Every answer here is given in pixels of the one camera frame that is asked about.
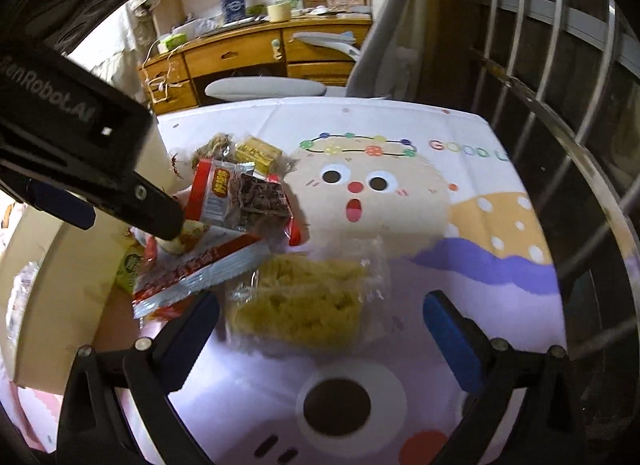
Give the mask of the red white large snack bag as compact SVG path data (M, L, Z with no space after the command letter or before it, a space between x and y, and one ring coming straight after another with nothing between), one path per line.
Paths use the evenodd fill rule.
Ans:
M150 269L134 283L132 313L142 319L190 296L256 270L271 256L265 240L245 232L206 226L190 251L158 250Z

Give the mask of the metal bed rail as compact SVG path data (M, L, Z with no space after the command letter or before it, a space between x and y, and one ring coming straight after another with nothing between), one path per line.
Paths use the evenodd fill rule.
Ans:
M473 110L532 196L570 352L639 391L639 15L630 0L475 0Z

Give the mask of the masking tape roll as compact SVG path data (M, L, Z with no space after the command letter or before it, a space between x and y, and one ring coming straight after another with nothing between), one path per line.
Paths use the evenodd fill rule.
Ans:
M270 23L283 23L292 18L292 6L289 1L277 2L267 6L267 17Z

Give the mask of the wooden desk with drawers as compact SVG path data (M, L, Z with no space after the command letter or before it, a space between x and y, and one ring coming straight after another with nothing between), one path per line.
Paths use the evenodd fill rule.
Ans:
M359 48L370 27L368 18L352 17L250 25L194 39L143 62L138 73L157 115L215 104L205 88L226 77L293 77L344 87L355 61L343 52L304 43L298 35L347 34Z

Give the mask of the cartoon printed bed sheet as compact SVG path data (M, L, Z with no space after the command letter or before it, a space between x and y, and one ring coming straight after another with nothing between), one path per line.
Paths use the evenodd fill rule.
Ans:
M480 116L286 98L153 120L178 202L1 251L1 402L57 464L554 464L561 296Z

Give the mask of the white plastic storage bin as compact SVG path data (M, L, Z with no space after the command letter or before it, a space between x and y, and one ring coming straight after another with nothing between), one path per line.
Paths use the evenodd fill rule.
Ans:
M24 209L1 256L1 356L17 386L64 393L131 242L129 225L100 210L84 231Z

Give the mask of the red date walnut snack packet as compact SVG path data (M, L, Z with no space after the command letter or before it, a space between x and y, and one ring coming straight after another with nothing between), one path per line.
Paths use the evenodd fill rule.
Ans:
M183 230L200 232L211 226L296 241L293 213L282 184L256 177L251 162L201 159L196 165Z

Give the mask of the yellow small cake packet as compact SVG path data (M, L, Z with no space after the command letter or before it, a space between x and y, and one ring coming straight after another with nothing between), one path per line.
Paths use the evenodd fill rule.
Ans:
M235 144L235 159L251 162L262 177L280 176L283 172L283 153L256 136L246 136Z

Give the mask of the blue paper gift bag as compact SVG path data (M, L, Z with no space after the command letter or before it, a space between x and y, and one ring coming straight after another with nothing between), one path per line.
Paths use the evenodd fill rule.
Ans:
M220 0L220 4L226 24L241 21L246 17L245 0Z

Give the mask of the brown nut cluster bag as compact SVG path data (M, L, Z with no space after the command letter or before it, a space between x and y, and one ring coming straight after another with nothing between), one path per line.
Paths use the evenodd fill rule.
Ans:
M191 165L195 169L202 159L215 159L221 162L235 162L235 144L231 134L217 133L204 145L198 147L192 154Z

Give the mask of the yellow noodle cake bag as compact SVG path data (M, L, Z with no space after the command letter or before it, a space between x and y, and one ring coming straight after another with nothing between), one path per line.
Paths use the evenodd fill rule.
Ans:
M390 271L379 240L271 256L239 277L224 302L227 341L280 357L353 352L390 331Z

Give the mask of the green mung bean cake packet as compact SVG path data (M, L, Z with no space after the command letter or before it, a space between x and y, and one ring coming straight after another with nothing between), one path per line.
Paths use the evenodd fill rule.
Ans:
M120 260L116 275L115 284L131 295L134 292L138 271L143 263L144 248L140 244L129 246Z

